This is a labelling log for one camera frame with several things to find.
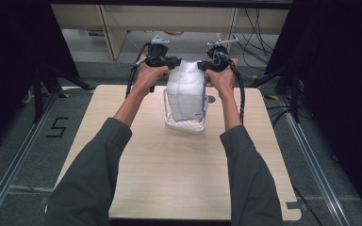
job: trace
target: gray sleeve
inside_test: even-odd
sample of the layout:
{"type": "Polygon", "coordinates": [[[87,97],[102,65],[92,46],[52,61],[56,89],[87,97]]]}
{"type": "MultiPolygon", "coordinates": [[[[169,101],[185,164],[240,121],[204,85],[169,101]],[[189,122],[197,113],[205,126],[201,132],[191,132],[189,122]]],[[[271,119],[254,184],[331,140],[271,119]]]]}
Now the gray sleeve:
{"type": "Polygon", "coordinates": [[[231,225],[283,225],[274,180],[245,127],[220,138],[227,156],[231,225]]]}
{"type": "Polygon", "coordinates": [[[49,198],[45,225],[109,224],[120,157],[131,136],[121,121],[105,121],[49,198]]]}

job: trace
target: wrist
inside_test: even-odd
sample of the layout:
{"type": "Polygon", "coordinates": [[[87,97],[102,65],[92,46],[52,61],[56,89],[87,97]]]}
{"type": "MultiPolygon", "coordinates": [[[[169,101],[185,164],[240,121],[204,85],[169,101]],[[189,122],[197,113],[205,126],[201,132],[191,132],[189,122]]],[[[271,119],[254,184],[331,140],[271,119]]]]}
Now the wrist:
{"type": "Polygon", "coordinates": [[[234,100],[234,91],[231,89],[226,89],[226,90],[222,90],[219,91],[219,97],[220,99],[222,99],[222,101],[235,101],[234,100]]]}
{"type": "Polygon", "coordinates": [[[146,88],[145,86],[139,86],[139,85],[135,85],[132,89],[131,92],[133,93],[133,95],[137,95],[139,97],[145,97],[146,95],[148,95],[149,93],[149,88],[146,88]]]}

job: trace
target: wooden tabletop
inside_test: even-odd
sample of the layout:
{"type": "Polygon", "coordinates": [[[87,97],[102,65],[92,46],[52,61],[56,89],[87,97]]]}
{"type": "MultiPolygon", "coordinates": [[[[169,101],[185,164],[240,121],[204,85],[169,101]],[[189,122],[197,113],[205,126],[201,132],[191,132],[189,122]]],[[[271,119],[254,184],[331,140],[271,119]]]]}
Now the wooden tabletop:
{"type": "MultiPolygon", "coordinates": [[[[168,128],[164,122],[163,90],[145,97],[131,126],[111,218],[230,219],[227,162],[220,134],[224,132],[222,104],[214,88],[206,95],[216,101],[208,105],[206,129],[200,135],[168,128]]],[[[274,178],[284,220],[298,220],[287,169],[272,130],[260,91],[245,89],[245,127],[257,151],[263,156],[274,178]]],[[[108,117],[124,100],[125,86],[102,85],[94,92],[75,136],[58,181],[81,149],[96,135],[108,117]]],[[[235,89],[239,105],[239,89],[235,89]]]]}

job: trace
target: metal bracket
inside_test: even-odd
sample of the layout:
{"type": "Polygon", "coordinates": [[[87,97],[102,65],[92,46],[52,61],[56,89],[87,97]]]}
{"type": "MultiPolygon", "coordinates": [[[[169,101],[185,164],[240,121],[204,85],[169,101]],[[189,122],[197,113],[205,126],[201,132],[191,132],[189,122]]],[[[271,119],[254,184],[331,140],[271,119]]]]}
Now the metal bracket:
{"type": "Polygon", "coordinates": [[[168,44],[168,43],[170,43],[169,40],[163,40],[158,35],[156,35],[151,41],[151,44],[168,44]]]}
{"type": "Polygon", "coordinates": [[[222,44],[228,44],[228,43],[234,43],[238,42],[238,38],[234,40],[218,40],[216,42],[208,42],[207,45],[222,45],[222,44]]]}

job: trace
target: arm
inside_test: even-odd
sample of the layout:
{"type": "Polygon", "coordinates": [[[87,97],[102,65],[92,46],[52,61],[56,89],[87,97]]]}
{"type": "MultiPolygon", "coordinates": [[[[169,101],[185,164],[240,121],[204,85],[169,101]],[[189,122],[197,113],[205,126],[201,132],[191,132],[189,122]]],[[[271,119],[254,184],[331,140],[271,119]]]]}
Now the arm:
{"type": "Polygon", "coordinates": [[[272,175],[242,125],[234,99],[235,76],[227,68],[206,71],[222,99],[225,148],[231,194],[231,225],[282,225],[281,206],[272,175]]]}
{"type": "Polygon", "coordinates": [[[122,106],[83,148],[49,198],[45,225],[108,225],[119,161],[130,126],[149,88],[167,67],[137,70],[137,82],[122,106]]]}

